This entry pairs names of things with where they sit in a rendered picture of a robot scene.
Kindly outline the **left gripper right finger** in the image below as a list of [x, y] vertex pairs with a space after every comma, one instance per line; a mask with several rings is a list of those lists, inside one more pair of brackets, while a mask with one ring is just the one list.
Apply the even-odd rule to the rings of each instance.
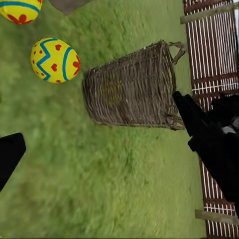
[[228, 132], [225, 136], [223, 151], [239, 171], [239, 134]]

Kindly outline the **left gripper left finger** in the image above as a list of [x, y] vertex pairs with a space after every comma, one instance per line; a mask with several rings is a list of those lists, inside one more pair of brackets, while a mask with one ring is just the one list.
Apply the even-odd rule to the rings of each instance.
[[0, 192], [26, 152], [21, 132], [0, 138]]

